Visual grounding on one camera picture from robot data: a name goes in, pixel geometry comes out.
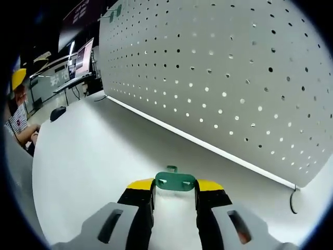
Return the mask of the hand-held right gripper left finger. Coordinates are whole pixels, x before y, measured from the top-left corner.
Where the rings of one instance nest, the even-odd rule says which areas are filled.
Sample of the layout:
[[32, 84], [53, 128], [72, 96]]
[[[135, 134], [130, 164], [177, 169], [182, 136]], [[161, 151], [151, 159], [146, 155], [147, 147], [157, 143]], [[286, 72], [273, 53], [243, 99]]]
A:
[[119, 200], [88, 219], [79, 235], [51, 249], [148, 249], [154, 224], [156, 184], [153, 178], [134, 181]]

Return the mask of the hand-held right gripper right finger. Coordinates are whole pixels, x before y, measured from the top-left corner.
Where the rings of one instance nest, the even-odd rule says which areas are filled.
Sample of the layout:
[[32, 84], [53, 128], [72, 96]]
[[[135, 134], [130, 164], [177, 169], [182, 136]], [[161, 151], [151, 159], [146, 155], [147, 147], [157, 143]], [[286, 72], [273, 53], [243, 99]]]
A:
[[274, 238], [267, 223], [232, 203], [220, 184], [197, 179], [195, 196], [196, 225], [203, 249], [298, 249], [293, 243]]

